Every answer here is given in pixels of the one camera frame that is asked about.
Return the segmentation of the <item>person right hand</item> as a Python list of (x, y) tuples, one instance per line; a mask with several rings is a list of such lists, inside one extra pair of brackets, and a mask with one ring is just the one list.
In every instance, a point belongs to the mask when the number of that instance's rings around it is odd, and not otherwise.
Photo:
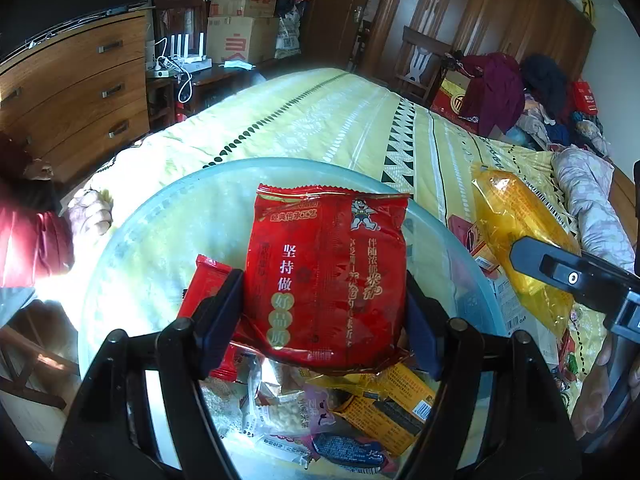
[(612, 358), (613, 335), (607, 334), (596, 362), (582, 384), (570, 422), (577, 440), (585, 434), (594, 434), (604, 419), (604, 404), (610, 394), (610, 378), (606, 366)]

